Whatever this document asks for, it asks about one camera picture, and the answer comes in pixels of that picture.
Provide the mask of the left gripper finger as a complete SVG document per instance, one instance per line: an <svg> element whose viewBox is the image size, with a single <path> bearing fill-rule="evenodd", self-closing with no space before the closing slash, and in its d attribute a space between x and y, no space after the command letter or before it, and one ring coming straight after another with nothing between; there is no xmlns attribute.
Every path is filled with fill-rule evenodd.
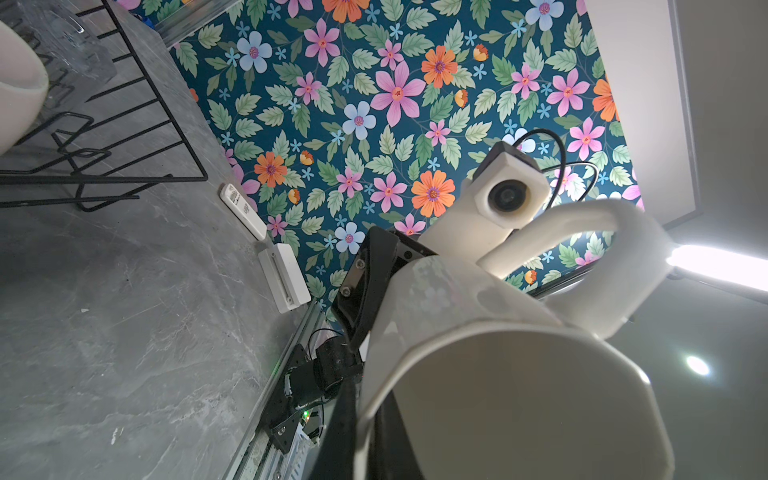
<svg viewBox="0 0 768 480"><path fill-rule="evenodd" d="M423 473L408 437L394 382L377 393L373 411L357 412L355 377L314 366L311 378L319 393L334 392L336 406L309 471L311 479L421 479Z"/></svg>

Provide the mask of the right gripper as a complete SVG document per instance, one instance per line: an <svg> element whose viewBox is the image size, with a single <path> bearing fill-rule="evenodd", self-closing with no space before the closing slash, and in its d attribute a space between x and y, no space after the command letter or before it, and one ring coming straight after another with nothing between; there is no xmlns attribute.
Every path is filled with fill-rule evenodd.
<svg viewBox="0 0 768 480"><path fill-rule="evenodd" d="M359 348L373 328L394 274L433 255L433 250L399 231L369 229L331 306L351 348Z"/></svg>

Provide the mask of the white mug front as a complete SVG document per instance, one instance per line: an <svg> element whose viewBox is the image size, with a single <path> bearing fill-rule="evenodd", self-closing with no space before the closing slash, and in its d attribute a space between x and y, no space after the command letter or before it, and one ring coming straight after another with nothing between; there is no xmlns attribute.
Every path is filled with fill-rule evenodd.
<svg viewBox="0 0 768 480"><path fill-rule="evenodd" d="M575 233L613 243L571 289L538 300L506 276ZM387 461L426 479L669 479L674 454L648 376L609 344L669 272L672 242L622 200L555 207L470 263L416 260L389 282L359 397L352 475L373 475L378 416L405 439Z"/></svg>

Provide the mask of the white mug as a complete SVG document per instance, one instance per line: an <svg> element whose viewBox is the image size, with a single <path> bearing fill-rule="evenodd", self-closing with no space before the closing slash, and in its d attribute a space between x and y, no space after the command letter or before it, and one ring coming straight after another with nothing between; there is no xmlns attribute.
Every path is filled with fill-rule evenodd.
<svg viewBox="0 0 768 480"><path fill-rule="evenodd" d="M571 289L538 300L506 276L575 233L613 243ZM648 376L609 344L669 272L672 242L622 200L555 207L470 263L416 260L389 282L359 397L352 475L373 475L378 416L405 439L387 461L426 479L669 479L674 454Z"/></svg>
<svg viewBox="0 0 768 480"><path fill-rule="evenodd" d="M35 51L1 23L1 145L10 150L35 122L47 98L49 77Z"/></svg>

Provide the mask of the clear glass cup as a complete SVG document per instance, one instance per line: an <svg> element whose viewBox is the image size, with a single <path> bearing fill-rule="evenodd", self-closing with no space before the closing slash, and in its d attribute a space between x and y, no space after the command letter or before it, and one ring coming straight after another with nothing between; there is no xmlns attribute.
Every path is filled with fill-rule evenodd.
<svg viewBox="0 0 768 480"><path fill-rule="evenodd" d="M64 1L26 1L20 7L49 77L43 104L48 114L76 110L117 75L109 51Z"/></svg>

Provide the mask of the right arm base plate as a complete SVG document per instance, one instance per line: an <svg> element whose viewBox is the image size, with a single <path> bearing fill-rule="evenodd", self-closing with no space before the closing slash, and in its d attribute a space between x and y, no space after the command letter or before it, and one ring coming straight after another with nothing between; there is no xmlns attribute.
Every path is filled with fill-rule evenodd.
<svg viewBox="0 0 768 480"><path fill-rule="evenodd" d="M301 343L294 345L278 370L276 386L259 422L272 445L282 454L289 453L303 415L335 398L343 382L357 380L362 369L360 356L338 333L314 351Z"/></svg>

